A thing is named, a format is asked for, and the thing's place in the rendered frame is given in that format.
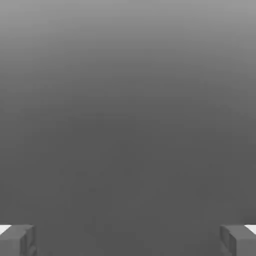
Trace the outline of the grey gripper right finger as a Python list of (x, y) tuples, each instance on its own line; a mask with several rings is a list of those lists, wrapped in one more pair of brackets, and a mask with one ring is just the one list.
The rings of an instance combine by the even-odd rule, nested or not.
[(221, 256), (256, 256), (256, 224), (221, 225)]

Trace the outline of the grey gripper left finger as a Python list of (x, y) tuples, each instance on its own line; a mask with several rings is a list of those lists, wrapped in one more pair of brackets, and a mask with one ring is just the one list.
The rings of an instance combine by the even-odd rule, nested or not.
[(0, 256), (38, 256), (36, 226), (0, 224)]

